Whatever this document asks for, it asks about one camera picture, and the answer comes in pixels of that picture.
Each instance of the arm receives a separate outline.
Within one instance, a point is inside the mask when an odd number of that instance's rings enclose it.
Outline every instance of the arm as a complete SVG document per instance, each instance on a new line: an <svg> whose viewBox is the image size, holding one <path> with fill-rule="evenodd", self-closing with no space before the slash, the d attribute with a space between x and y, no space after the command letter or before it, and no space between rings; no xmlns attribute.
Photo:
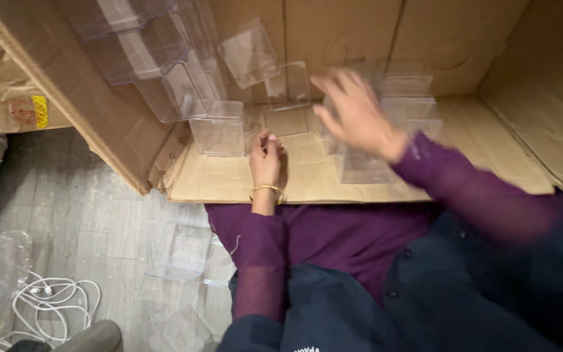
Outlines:
<svg viewBox="0 0 563 352"><path fill-rule="evenodd" d="M545 235L556 214L541 200L509 185L493 173L475 169L457 150L413 139L384 116L371 87L355 72L332 69L312 82L333 101L340 121L327 109L314 112L331 134L366 153L386 159L406 182L424 188L479 230L497 241L524 242Z"/></svg>
<svg viewBox="0 0 563 352"><path fill-rule="evenodd" d="M250 166L254 186L277 186L282 145L268 130L253 144ZM275 215L277 191L254 192L252 212L245 220L232 258L238 268L233 323L218 351L278 351L285 316L287 236Z"/></svg>
<svg viewBox="0 0 563 352"><path fill-rule="evenodd" d="M422 133L409 142L392 169L495 241L535 240L548 233L557 215L545 199L476 169L464 154Z"/></svg>

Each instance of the dark navy jacket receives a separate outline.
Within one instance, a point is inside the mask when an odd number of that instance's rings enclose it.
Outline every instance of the dark navy jacket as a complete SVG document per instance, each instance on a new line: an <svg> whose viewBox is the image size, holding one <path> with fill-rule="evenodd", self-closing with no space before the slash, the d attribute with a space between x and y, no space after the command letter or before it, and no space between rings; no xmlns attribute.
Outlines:
<svg viewBox="0 0 563 352"><path fill-rule="evenodd" d="M395 259L383 309L311 264L290 269L288 298L285 324L242 317L218 351L563 351L563 228L502 249L445 213Z"/></svg>

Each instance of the red stamp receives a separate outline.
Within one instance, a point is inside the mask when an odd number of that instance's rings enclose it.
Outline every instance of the red stamp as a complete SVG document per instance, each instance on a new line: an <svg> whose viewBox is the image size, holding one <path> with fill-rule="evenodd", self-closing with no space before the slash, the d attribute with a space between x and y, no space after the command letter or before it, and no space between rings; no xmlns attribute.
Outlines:
<svg viewBox="0 0 563 352"><path fill-rule="evenodd" d="M36 124L34 102L29 98L18 98L10 104L8 112L12 119L22 125Z"/></svg>

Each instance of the yellow sticker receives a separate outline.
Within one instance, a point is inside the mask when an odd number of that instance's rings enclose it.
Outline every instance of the yellow sticker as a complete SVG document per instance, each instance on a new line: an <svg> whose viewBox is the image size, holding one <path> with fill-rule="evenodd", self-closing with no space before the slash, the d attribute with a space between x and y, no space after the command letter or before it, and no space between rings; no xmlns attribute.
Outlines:
<svg viewBox="0 0 563 352"><path fill-rule="evenodd" d="M49 111L47 109L47 98L41 95L33 95L34 111L36 113L36 128L42 129L49 124Z"/></svg>

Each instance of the charging cable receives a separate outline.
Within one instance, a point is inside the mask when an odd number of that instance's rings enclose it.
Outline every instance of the charging cable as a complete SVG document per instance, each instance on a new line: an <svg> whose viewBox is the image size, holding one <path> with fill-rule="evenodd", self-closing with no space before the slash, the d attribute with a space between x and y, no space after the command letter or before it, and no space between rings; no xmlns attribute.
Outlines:
<svg viewBox="0 0 563 352"><path fill-rule="evenodd" d="M30 332L25 331L11 331L0 338L0 352L5 352L5 349L11 348L12 343L10 338L16 334L25 335L34 338L38 341L47 343L51 348L54 346L51 344L52 341L65 343L72 336L69 336L69 323L66 316L63 314L65 309L77 309L84 314L84 325L82 329L89 328L94 319L94 314L99 306L99 301L101 300L101 290L98 284L90 280L80 280L74 281L62 277L49 277L43 278L42 276L36 274L33 271L29 271L30 274L36 276L38 280L30 283L23 284L23 287L19 292L16 293L14 299L12 300L12 310ZM97 302L93 306L93 310L88 310L88 294L81 284L86 283L94 286L97 289ZM67 302L74 298L74 296L81 295L83 300L83 305L78 306L74 304L67 304ZM21 314L19 313L19 303L25 302L30 307L35 309L34 322L30 324ZM51 336L43 330L38 321L38 313L40 311L52 311L56 313L60 322L63 325L63 336L56 337Z"/></svg>

